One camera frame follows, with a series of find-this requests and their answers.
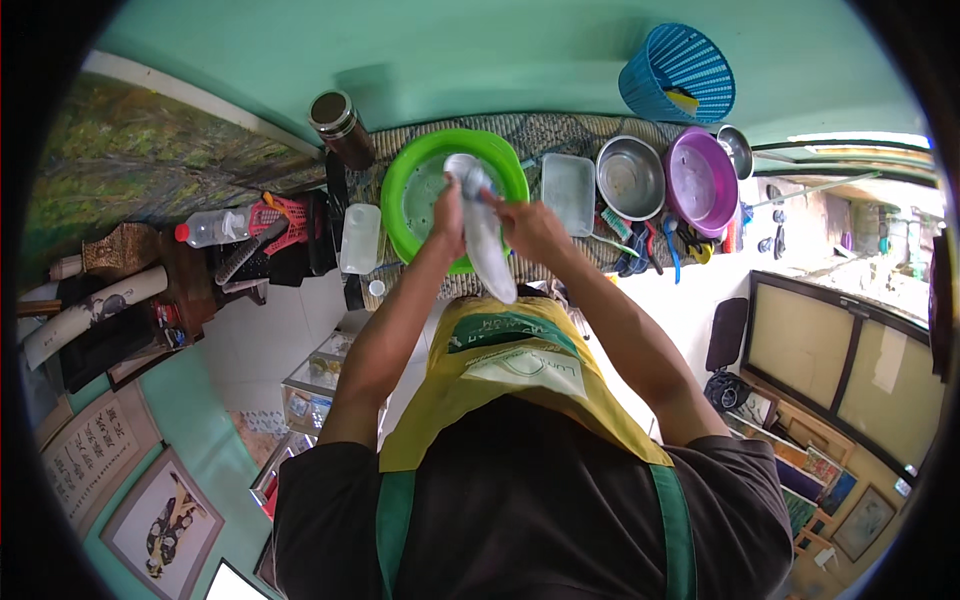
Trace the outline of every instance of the hand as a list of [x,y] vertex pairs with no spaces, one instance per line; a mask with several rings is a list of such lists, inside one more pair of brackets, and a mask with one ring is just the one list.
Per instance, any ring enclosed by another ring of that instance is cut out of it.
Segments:
[[520,256],[552,271],[551,265],[557,260],[565,260],[570,250],[576,252],[564,224],[543,203],[507,204],[490,190],[481,194],[500,218],[503,237]]
[[460,182],[444,173],[446,187],[433,205],[433,228],[430,237],[442,238],[450,248],[450,262],[467,252],[464,241],[464,210],[460,206]]

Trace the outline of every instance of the woven mat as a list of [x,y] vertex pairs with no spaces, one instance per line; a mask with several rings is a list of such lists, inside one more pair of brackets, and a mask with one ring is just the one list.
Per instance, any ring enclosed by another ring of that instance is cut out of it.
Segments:
[[[604,117],[585,114],[554,114],[554,113],[514,113],[496,114],[471,117],[459,117],[434,123],[401,127],[372,135],[373,145],[376,148],[376,161],[373,166],[363,172],[347,171],[347,185],[350,203],[367,203],[380,205],[380,186],[387,174],[390,163],[396,158],[404,144],[419,135],[437,130],[463,128],[493,132],[506,139],[516,150],[516,155],[523,162],[529,158],[538,158],[546,153],[586,156],[596,158],[600,148],[611,137],[616,135],[633,135],[650,144],[654,150],[663,154],[670,142],[684,130],[678,125],[654,123],[643,119],[629,117]],[[530,186],[530,199],[540,198],[540,162],[537,161],[524,172]],[[660,229],[663,213],[654,218],[654,223]],[[594,233],[601,237],[616,240],[616,235],[603,223],[594,228]],[[592,238],[573,238],[574,244],[593,262],[598,269],[609,272],[620,251],[596,241]],[[692,257],[687,256],[684,250],[678,247],[681,253],[681,264],[693,264]],[[667,249],[666,240],[662,235],[654,239],[654,256],[666,271],[664,276],[672,277],[673,259]],[[516,254],[507,258],[510,270],[517,283],[542,281],[551,277],[550,272],[542,265],[534,264]],[[386,295],[372,296],[367,284],[379,279],[387,286],[387,291],[394,286],[400,274],[403,273],[403,264],[396,256],[389,241],[385,244],[383,266],[366,276],[361,276],[364,305],[367,310],[375,310]],[[483,284],[475,274],[447,276],[440,286],[438,299],[459,298],[461,296],[476,296],[483,290]]]

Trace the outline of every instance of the green wall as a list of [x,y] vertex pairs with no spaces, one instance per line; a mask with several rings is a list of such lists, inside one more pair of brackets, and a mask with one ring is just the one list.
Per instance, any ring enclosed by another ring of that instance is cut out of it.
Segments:
[[373,130],[483,112],[627,114],[617,75],[668,21],[700,29],[727,56],[729,121],[753,143],[924,132],[843,0],[131,0],[97,47],[318,143],[307,107],[335,86]]
[[[160,434],[177,451],[183,465],[226,521],[191,598],[204,597],[221,557],[259,584],[265,593],[277,598],[253,576],[256,560],[271,530],[270,520],[253,502],[248,490],[259,468],[210,385],[201,351],[188,348],[160,363],[140,377],[140,386]],[[102,375],[71,396],[74,414],[108,389],[107,377]],[[100,532],[161,449],[160,444],[153,448],[124,481],[84,540],[87,556],[113,593],[124,600],[156,600],[156,596],[113,556],[100,541]]]

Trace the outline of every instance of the purple plastic basin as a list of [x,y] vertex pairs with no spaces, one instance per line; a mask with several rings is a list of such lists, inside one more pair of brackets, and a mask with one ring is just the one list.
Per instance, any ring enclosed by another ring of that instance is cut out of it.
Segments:
[[719,237],[733,220],[739,192],[723,147],[698,127],[677,136],[663,157],[666,202],[706,237]]

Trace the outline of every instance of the stainless steel bowl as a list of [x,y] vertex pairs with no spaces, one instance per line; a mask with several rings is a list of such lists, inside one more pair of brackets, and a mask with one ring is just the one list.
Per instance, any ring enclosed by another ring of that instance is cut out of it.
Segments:
[[660,155],[632,135],[618,135],[597,155],[597,187],[613,212],[628,221],[646,221],[663,208]]
[[754,173],[754,151],[743,133],[733,125],[717,130],[717,141],[733,162],[736,178],[745,180]]

